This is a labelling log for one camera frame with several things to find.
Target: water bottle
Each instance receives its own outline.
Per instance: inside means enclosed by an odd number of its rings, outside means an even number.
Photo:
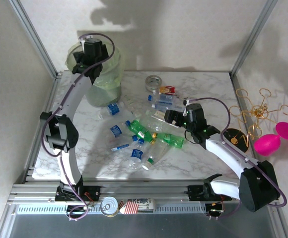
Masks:
[[[175,96],[158,94],[158,95],[149,95],[147,98],[150,102],[159,102],[164,104],[172,105],[174,103]]]
[[[153,103],[152,108],[161,112],[166,112],[167,110],[175,110],[178,112],[183,112],[185,110],[184,106],[168,105],[163,103]]]
[[[142,138],[144,141],[150,143],[153,141],[153,137],[150,132],[144,126],[142,126],[139,121],[134,120],[128,128],[131,132],[133,132],[139,138]]]
[[[129,95],[125,95],[122,98],[122,101],[124,102],[126,109],[130,111],[135,118],[140,118],[142,116],[142,113],[138,110],[136,103],[134,103],[133,99]]]
[[[164,155],[166,147],[167,143],[163,142],[162,140],[156,141],[142,159],[143,161],[145,161],[142,164],[143,169],[149,170],[153,164],[159,161]]]
[[[113,142],[109,144],[111,151],[121,150],[123,148],[129,147],[134,141],[137,141],[138,137],[133,135],[132,137],[129,136],[120,136]]]
[[[131,125],[130,121],[120,122],[110,129],[105,130],[102,136],[106,138],[107,141],[114,140],[116,137],[123,135],[134,135],[128,127]]]
[[[167,144],[174,146],[176,148],[182,148],[183,147],[183,143],[184,143],[184,138],[181,136],[176,136],[176,135],[172,135],[169,133],[153,133],[153,138],[157,138],[160,139],[164,142],[166,142]]]
[[[129,167],[134,168],[134,167],[137,167],[138,165],[140,165],[141,160],[142,160],[142,156],[144,153],[143,144],[144,144],[144,140],[139,139],[138,143],[133,148],[130,159],[129,159]]]
[[[105,119],[105,118],[109,118],[110,116],[114,116],[117,113],[120,112],[120,110],[124,107],[124,103],[123,102],[119,102],[119,103],[111,103],[108,106],[102,108],[99,111],[99,115],[98,117],[100,119]]]

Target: white wall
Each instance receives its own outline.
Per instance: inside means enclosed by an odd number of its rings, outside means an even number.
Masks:
[[[100,31],[122,48],[127,70],[230,71],[266,0],[21,2],[58,70],[78,34]]]
[[[250,55],[238,73],[241,87],[246,88],[251,98],[260,102],[258,90],[270,89],[270,109],[288,104],[288,0],[279,0]],[[278,121],[287,121],[282,113],[272,117]],[[264,134],[273,133],[273,123],[261,123]],[[268,157],[276,170],[280,188],[288,198],[288,141],[282,140],[281,148]],[[288,224],[288,204],[283,209]]]
[[[24,169],[51,85],[10,4],[0,0],[0,217]]]

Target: marble surface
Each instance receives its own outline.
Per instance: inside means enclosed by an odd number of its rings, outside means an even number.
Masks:
[[[184,97],[215,97],[224,101],[228,107],[237,105],[228,73],[207,72],[125,72],[122,80],[122,95],[130,95],[138,102],[140,110],[146,111],[149,104],[145,89],[145,78],[159,75],[164,85],[175,85],[177,92]],[[55,102],[59,101],[66,90],[71,73],[65,72]],[[208,124],[222,130],[227,123],[224,107],[215,101],[200,101]],[[171,148],[149,171],[140,168],[129,170],[127,159],[130,151],[108,151],[101,132],[113,126],[117,121],[134,119],[124,110],[114,118],[97,118],[99,108],[91,106],[83,97],[73,123],[79,131],[76,157],[79,170],[84,179],[203,179],[216,173],[235,178],[233,171],[219,158],[199,145],[186,141],[182,149]],[[232,118],[230,127],[238,128],[238,122]],[[39,151],[32,177],[34,179],[60,179],[56,158],[48,156],[43,149]]]

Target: purple cable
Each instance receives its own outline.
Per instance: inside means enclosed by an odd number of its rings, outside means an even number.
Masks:
[[[59,161],[60,161],[61,168],[62,168],[62,170],[63,170],[63,172],[64,172],[64,176],[65,176],[65,178],[66,178],[66,180],[67,180],[67,182],[68,182],[69,187],[71,188],[71,190],[73,191],[73,193],[75,194],[75,196],[76,196],[77,198],[79,198],[79,199],[83,202],[83,204],[84,204],[84,205],[78,205],[78,206],[73,207],[73,208],[70,210],[70,212],[69,212],[69,219],[70,219],[70,220],[78,221],[78,220],[84,218],[84,217],[88,214],[88,212],[89,212],[88,205],[87,205],[87,203],[83,200],[83,198],[80,197],[80,195],[75,191],[72,183],[70,182],[70,180],[69,180],[69,178],[68,178],[68,176],[67,176],[65,167],[64,167],[63,157],[62,157],[62,155],[61,155],[61,152],[60,152],[60,159],[59,159]],[[79,216],[79,217],[77,217],[77,218],[72,218],[72,217],[71,217],[71,213],[72,213],[75,209],[81,208],[81,207],[86,207],[85,212],[84,212],[81,216]]]
[[[189,102],[196,102],[196,101],[199,101],[199,100],[215,100],[217,102],[220,102],[224,107],[225,109],[227,110],[227,113],[228,113],[228,123],[227,123],[227,126],[223,129],[223,131],[220,133],[220,137],[222,139],[222,141],[225,141],[224,139],[224,135],[223,133],[228,129],[229,125],[230,125],[230,121],[231,121],[231,116],[230,116],[230,111],[229,111],[229,108],[227,107],[227,105],[221,101],[220,99],[218,98],[212,98],[212,97],[206,97],[206,98],[197,98],[197,99],[192,99],[192,100],[189,100]],[[267,176],[267,174],[262,170],[260,169],[257,165],[255,165],[252,161],[250,160],[246,160],[246,157],[244,155],[242,155],[239,151],[237,151],[235,148],[233,148],[232,146],[230,146],[228,143],[225,143],[224,144],[226,147],[229,147],[231,150],[233,150],[236,154],[238,154],[246,163],[249,163],[251,166],[255,167],[262,175],[263,177],[278,191],[278,193],[283,197],[283,203],[282,204],[268,204],[270,205],[271,207],[284,207],[287,203],[288,203],[288,200],[287,200],[287,197],[285,196],[285,194],[282,192],[282,190],[279,188],[279,186],[277,186],[272,179],[270,179],[269,176]]]
[[[114,42],[112,41],[112,39],[111,39],[110,37],[108,37],[107,35],[104,35],[104,34],[102,34],[102,33],[96,33],[96,32],[95,32],[95,33],[87,33],[87,34],[84,34],[84,35],[80,36],[79,39],[84,38],[84,37],[86,37],[86,36],[91,36],[91,35],[99,35],[99,36],[103,36],[103,37],[107,38],[107,39],[111,42],[111,44],[112,44],[112,53],[109,55],[108,58],[106,58],[106,59],[104,59],[104,60],[102,60],[102,61],[100,61],[100,62],[98,62],[98,63],[95,63],[95,64],[89,66],[85,71],[82,72],[82,74],[80,74],[80,75],[75,79],[74,84],[77,84],[77,83],[82,79],[82,77],[83,77],[89,70],[91,70],[92,68],[94,68],[94,67],[96,67],[96,66],[98,66],[98,65],[106,62],[107,60],[109,60],[109,59],[113,56],[113,54],[114,54],[114,52],[115,52],[115,44],[114,44]],[[74,85],[71,85],[71,87],[69,88],[68,92],[65,94],[63,100],[61,101],[59,107],[54,111],[54,113],[52,113],[52,114],[50,115],[50,117],[48,117],[48,119],[45,121],[45,123],[44,123],[44,125],[43,125],[43,127],[42,127],[41,138],[40,138],[41,145],[42,145],[42,147],[44,148],[44,150],[46,151],[46,153],[47,153],[48,155],[52,156],[52,157],[58,157],[58,156],[61,154],[61,152],[59,152],[57,155],[54,155],[54,154],[50,153],[50,152],[47,150],[47,148],[46,148],[46,146],[45,146],[45,143],[44,143],[45,130],[46,130],[46,127],[47,127],[48,123],[51,121],[51,119],[55,117],[55,115],[59,112],[59,110],[61,110],[61,108],[62,108],[63,105],[65,104],[68,96],[70,95],[71,91],[73,90],[73,88],[74,88]]]

